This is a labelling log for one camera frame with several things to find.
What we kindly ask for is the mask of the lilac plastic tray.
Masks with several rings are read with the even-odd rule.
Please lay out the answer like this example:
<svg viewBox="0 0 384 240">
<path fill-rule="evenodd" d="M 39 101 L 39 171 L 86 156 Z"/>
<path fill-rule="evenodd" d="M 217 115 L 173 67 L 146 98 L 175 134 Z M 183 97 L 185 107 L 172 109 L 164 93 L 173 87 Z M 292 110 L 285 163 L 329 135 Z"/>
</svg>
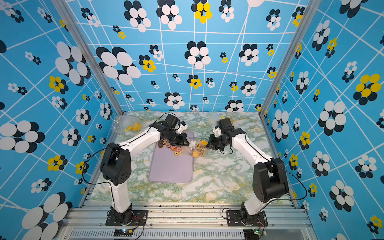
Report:
<svg viewBox="0 0 384 240">
<path fill-rule="evenodd" d="M 148 179 L 152 183 L 189 183 L 193 179 L 194 157 L 185 153 L 175 156 L 166 148 L 159 148 L 158 143 L 149 171 Z"/>
</svg>

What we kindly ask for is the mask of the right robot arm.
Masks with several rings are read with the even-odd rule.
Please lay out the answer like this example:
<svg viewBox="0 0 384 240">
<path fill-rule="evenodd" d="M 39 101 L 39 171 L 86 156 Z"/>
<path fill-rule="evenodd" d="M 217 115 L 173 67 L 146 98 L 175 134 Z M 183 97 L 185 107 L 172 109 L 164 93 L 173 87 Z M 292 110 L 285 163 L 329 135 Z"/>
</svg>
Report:
<svg viewBox="0 0 384 240">
<path fill-rule="evenodd" d="M 253 193 L 241 204 L 241 221 L 246 226 L 256 223 L 264 226 L 264 208 L 289 192 L 284 162 L 264 153 L 249 140 L 243 129 L 236 129 L 229 118 L 218 121 L 207 144 L 207 148 L 214 151 L 224 151 L 226 146 L 240 152 L 254 168 Z"/>
</svg>

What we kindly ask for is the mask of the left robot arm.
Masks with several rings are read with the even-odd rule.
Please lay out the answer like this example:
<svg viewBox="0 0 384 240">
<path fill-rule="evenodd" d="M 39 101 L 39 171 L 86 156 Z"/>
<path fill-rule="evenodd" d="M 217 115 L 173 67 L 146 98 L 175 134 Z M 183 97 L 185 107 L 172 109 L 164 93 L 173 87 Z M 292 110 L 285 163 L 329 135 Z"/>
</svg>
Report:
<svg viewBox="0 0 384 240">
<path fill-rule="evenodd" d="M 110 218 L 122 226 L 129 225 L 135 218 L 129 198 L 127 181 L 132 173 L 132 159 L 148 146 L 168 140 L 176 147 L 189 146 L 187 124 L 174 114 L 167 114 L 164 120 L 157 120 L 146 130 L 130 140 L 111 143 L 105 149 L 100 172 L 110 185 L 112 206 Z"/>
</svg>

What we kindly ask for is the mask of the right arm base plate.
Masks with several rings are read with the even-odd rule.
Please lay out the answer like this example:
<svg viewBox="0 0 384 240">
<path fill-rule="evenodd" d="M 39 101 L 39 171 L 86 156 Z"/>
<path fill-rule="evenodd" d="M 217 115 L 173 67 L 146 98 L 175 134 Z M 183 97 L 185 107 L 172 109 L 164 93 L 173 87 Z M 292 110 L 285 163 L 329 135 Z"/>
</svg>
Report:
<svg viewBox="0 0 384 240">
<path fill-rule="evenodd" d="M 226 210 L 227 225 L 229 227 L 267 227 L 269 225 L 265 211 L 253 216 L 245 210 Z"/>
</svg>

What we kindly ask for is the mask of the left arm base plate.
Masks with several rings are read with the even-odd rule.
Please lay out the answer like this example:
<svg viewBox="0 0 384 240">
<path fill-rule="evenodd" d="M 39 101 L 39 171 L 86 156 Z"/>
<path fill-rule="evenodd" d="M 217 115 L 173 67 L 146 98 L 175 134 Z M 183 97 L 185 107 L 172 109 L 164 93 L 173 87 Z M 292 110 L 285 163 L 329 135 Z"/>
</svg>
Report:
<svg viewBox="0 0 384 240">
<path fill-rule="evenodd" d="M 148 219 L 147 210 L 127 210 L 124 213 L 118 213 L 114 209 L 109 210 L 106 226 L 114 227 L 135 227 L 135 226 L 145 226 Z"/>
</svg>

